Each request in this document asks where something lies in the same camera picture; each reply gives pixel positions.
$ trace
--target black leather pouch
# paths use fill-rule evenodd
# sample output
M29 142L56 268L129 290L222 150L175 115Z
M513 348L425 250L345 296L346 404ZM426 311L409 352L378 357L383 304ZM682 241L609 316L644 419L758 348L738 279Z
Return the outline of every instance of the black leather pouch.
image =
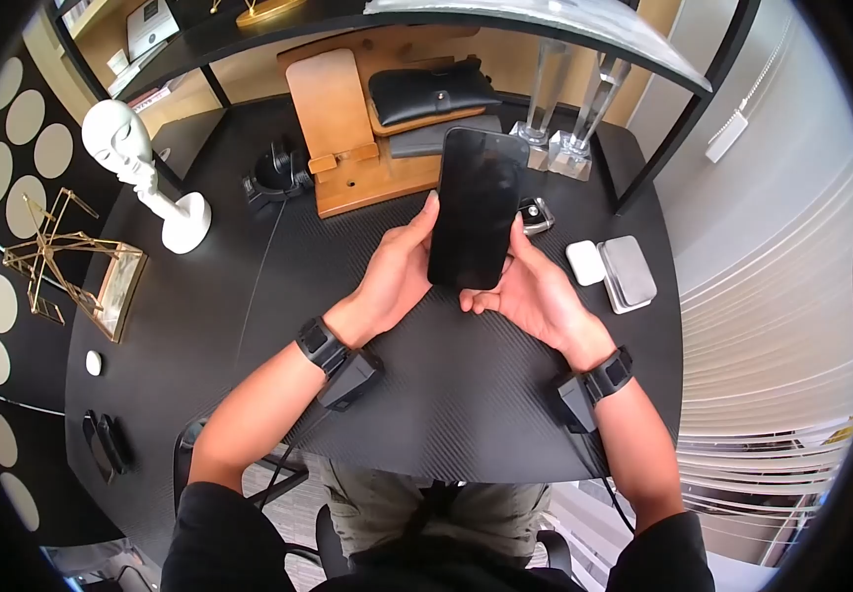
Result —
M482 61L469 57L440 70L384 70L368 82L381 125L442 112L501 103L480 72Z

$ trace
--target black wall with white circles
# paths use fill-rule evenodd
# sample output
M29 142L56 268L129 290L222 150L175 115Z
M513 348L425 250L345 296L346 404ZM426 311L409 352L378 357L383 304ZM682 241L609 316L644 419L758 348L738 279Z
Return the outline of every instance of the black wall with white circles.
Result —
M121 183L95 162L80 139L80 126L54 95L20 43L0 71L0 245L33 240L43 216L30 214L22 195L45 210L67 187L100 215L69 206L59 231L101 236ZM62 273L79 285L89 256L60 254Z
M69 205L60 232L101 237L121 183L84 150L80 127L47 87L23 44L0 72L0 482L40 545L69 547L120 538L77 482L65 454L65 374L77 309L43 283L61 309L60 325L30 312L29 281L2 265L1 247L32 240L62 187L100 215ZM59 254L65 278L83 282L90 255Z

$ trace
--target gold metal frame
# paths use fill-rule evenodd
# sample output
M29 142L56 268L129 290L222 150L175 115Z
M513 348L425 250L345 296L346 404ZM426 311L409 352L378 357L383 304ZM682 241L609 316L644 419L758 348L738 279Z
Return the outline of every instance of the gold metal frame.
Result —
M236 17L236 27L251 27L274 19L305 2L307 0L265 0L256 4L255 0L246 0L248 9Z
M130 307L131 298L134 295L136 280L143 270L147 256L140 249L120 241L92 239L80 231L59 234L58 225L65 216L65 210L69 202L74 202L89 215L98 218L98 213L70 189L62 187L50 211L45 211L41 206L31 201L29 196L23 195L22 197L32 217L34 217L34 210L38 210L44 217L44 230L35 229L34 241L27 241L7 247L2 257L2 264L30 280L28 296L31 313L40 314L61 325L65 324L65 316L58 305L40 296L41 281L44 278L45 269L48 269L54 275L55 279L58 280L58 283L68 292L68 296L101 329L101 332L112 342L117 343L123 333L123 320L127 314L127 309ZM56 209L59 207L61 207L61 210L56 215ZM55 263L55 254L61 251L103 253L111 258L110 265L101 284L101 291L97 296L65 279L65 276ZM136 258L136 268L128 279L129 284L111 330L108 329L104 323L104 319L101 318L101 313L105 311L103 298L113 278L114 268L117 267L117 264L123 257Z

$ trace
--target white bust statue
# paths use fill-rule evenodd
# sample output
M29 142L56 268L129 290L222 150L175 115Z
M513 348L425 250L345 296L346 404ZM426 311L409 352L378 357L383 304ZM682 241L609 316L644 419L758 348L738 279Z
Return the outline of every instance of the white bust statue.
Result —
M91 107L80 133L91 157L133 185L137 198L163 218L164 246L183 254L203 242L212 220L206 199L195 191L174 204L160 192L147 128L127 103L107 100Z

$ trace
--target white blinds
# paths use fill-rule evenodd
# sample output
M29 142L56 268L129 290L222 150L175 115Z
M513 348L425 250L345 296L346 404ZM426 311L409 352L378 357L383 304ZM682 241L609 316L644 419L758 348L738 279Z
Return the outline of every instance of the white blinds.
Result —
M851 443L853 157L833 179L770 241L681 294L686 505L723 517L703 523L714 536L770 544L766 557L816 512ZM745 530L766 524L777 534Z

